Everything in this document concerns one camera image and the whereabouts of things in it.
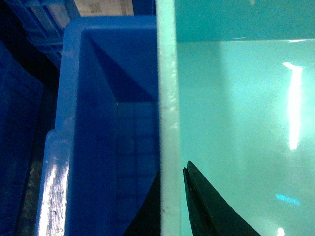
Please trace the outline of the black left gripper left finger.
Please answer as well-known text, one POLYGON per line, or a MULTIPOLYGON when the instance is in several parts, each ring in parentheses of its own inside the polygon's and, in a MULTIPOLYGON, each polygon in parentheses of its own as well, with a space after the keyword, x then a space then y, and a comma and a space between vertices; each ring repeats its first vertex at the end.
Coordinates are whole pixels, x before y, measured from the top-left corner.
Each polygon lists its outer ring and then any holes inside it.
POLYGON ((161 196, 160 171, 140 207, 138 213, 127 227, 124 236, 160 236, 161 235, 161 196))

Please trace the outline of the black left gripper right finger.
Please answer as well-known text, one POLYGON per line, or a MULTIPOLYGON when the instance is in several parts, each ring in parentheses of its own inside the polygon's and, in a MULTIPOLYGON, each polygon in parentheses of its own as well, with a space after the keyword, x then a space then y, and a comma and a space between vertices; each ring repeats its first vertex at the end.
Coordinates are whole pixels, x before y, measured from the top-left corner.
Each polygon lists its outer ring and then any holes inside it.
POLYGON ((258 236, 192 161, 183 168, 185 196, 194 236, 258 236))

